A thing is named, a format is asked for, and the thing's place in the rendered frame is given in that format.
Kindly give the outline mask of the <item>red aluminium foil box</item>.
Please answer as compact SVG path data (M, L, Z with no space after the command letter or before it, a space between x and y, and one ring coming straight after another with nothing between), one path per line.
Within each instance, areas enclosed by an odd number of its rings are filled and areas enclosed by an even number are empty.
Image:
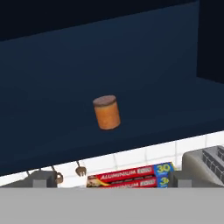
M130 168L120 171L112 171L101 174L95 174L87 177L87 186L105 186L117 181L127 179L145 178L145 177L159 177L172 172L174 166L172 162L162 164L152 164L136 168Z
M90 179L87 187L101 188L151 188L151 187L167 187L169 179L166 176L149 178L139 178L132 180L121 180L117 183L103 183L97 178Z

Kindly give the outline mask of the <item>grey toaster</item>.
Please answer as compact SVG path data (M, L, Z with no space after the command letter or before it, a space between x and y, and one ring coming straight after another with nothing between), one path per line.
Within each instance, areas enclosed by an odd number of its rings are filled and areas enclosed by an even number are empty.
M182 171L192 179L192 187L224 187L224 147L217 145L186 152Z

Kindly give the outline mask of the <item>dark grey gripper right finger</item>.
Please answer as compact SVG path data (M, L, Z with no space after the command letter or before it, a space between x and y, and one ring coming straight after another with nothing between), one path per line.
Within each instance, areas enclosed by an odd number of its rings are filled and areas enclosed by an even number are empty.
M221 187L213 182L203 180L200 178L194 178L184 171L170 171L168 173L168 186L177 188L213 188Z

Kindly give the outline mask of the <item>orange jam jar brown lid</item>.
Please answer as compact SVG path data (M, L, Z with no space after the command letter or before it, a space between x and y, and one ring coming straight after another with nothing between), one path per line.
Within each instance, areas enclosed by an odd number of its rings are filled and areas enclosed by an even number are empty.
M114 95L104 95L93 100L94 112L102 130L112 130L121 123L118 104Z

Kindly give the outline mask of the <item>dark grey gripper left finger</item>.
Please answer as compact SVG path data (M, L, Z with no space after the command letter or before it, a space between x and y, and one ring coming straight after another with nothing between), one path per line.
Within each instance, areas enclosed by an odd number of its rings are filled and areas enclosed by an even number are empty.
M56 172L55 171L35 171L27 178L18 180L7 185L5 188L56 188Z

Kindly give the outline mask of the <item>hanging wooden slotted spoon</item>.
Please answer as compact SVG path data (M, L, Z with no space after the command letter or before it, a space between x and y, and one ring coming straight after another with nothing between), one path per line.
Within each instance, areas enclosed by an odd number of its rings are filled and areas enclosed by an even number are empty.
M58 184L61 184L61 183L63 182L63 180L64 180L63 175L62 175L60 172L57 172L57 171L55 170L54 166L52 166L52 170L53 170L54 172L56 172L56 182L57 182Z

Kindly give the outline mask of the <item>dark blue open cabinet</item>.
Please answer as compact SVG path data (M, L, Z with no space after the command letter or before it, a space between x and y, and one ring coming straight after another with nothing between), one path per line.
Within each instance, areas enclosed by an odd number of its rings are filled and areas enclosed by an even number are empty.
M196 74L199 4L0 42L0 176L224 130ZM98 125L114 95L121 123Z

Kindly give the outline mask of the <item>hanging wooden fork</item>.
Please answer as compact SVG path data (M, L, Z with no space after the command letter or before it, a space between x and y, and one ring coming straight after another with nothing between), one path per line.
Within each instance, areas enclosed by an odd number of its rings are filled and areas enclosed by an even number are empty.
M77 168L75 169L75 172L78 176L86 176L87 175L87 169L85 166L80 166L80 162L77 161Z

